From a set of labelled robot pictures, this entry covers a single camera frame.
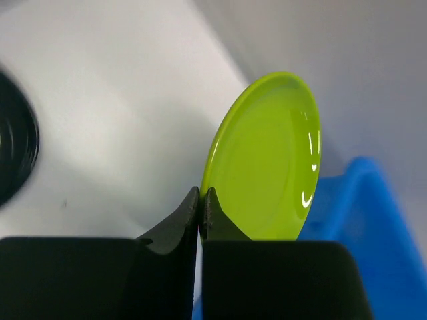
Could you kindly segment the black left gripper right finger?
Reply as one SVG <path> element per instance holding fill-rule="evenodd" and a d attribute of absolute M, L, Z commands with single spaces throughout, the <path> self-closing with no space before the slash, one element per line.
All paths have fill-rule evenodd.
<path fill-rule="evenodd" d="M 371 319 L 356 262 L 333 241 L 254 241 L 203 202 L 204 319 Z"/>

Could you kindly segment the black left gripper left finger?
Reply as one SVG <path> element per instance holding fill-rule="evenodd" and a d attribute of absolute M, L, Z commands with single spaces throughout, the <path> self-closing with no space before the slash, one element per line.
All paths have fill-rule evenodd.
<path fill-rule="evenodd" d="M 2 319 L 190 319 L 199 189 L 135 239 L 1 240 Z"/>

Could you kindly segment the green plastic plate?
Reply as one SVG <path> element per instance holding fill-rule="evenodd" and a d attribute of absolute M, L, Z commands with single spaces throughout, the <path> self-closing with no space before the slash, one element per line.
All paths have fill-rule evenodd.
<path fill-rule="evenodd" d="M 260 77 L 232 104 L 213 142 L 200 197 L 216 192 L 249 239 L 298 238 L 320 173 L 322 128 L 308 85 L 293 73 Z"/>

